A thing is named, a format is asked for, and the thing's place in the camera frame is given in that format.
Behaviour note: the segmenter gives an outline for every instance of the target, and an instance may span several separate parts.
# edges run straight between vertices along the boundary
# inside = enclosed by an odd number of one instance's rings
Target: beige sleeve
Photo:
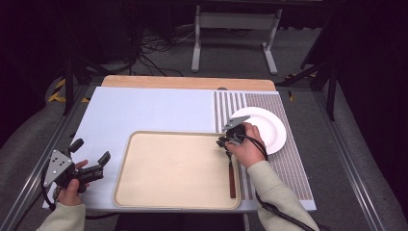
[[[259,162],[251,166],[248,173],[262,201],[275,205],[282,213],[302,221],[315,230],[319,230],[315,221],[300,204],[294,192],[273,171],[270,163],[267,161]],[[298,226],[265,210],[259,203],[258,216],[267,231],[301,230]]]
[[[85,205],[65,206],[57,203],[37,231],[83,231],[85,226]]]

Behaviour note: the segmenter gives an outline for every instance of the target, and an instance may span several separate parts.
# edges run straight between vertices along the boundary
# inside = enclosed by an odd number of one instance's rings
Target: brown handle
[[[234,179],[234,168],[232,167],[232,163],[229,165],[229,178],[230,178],[230,197],[235,198],[235,179]]]

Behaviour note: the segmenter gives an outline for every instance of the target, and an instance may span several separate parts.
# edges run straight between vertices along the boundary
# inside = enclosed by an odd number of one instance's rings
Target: wooden tray
[[[230,197],[229,161],[216,144],[222,134],[134,133],[116,183],[120,207],[218,209],[239,206],[238,162],[233,157],[236,198]]]

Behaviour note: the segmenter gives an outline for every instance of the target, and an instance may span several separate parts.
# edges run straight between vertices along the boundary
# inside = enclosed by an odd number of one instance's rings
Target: table leg
[[[272,25],[270,27],[270,34],[269,34],[269,40],[268,42],[262,43],[263,49],[264,49],[264,54],[265,57],[267,58],[267,63],[269,67],[269,72],[272,75],[276,75],[278,73],[278,70],[276,68],[275,61],[273,60],[272,53],[270,52],[270,47],[272,46],[273,40],[276,35],[276,30],[279,25],[279,20],[281,18],[282,10],[277,10],[275,13],[275,17],[273,18]]]
[[[201,42],[200,42],[200,6],[196,7],[195,10],[195,45],[194,51],[192,53],[192,64],[191,71],[198,72],[200,66],[200,52],[201,52]]]

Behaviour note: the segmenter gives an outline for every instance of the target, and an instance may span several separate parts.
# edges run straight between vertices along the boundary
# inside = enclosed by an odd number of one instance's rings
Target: gray carpet
[[[177,69],[185,76],[271,79],[280,82],[285,76],[300,71],[299,66],[319,30],[279,30],[272,54],[279,74],[271,76],[264,55],[260,49],[263,32],[250,32],[237,38],[225,32],[209,32],[202,39],[201,65],[198,73],[191,73],[193,43],[184,43],[170,50],[147,55],[158,67]],[[113,68],[120,64],[110,64]],[[137,62],[133,71],[150,74],[150,70]],[[161,75],[153,70],[154,75]],[[164,70],[169,76],[176,72]],[[94,87],[89,87],[91,95]],[[336,142],[326,124],[324,115],[313,92],[293,90],[294,100],[289,99],[286,89],[279,89],[293,136],[301,155],[318,209],[312,217],[332,230],[370,230],[361,205],[351,187],[341,162]],[[336,125],[350,152],[353,163],[367,187],[372,204],[386,230],[408,230],[392,191],[378,170],[375,161],[364,143],[352,113],[347,107],[341,88],[338,87],[335,104]],[[87,103],[81,103],[57,147],[66,148],[71,142]],[[0,150],[0,220],[4,220],[11,209],[26,178],[37,164],[39,156],[46,148],[58,122],[62,118],[64,104],[47,103],[47,106],[27,120]],[[39,201],[28,213],[18,230],[35,230],[49,214],[41,209]],[[256,214],[249,215],[251,230],[263,230]],[[114,230],[117,217],[102,220],[87,220],[86,230]]]

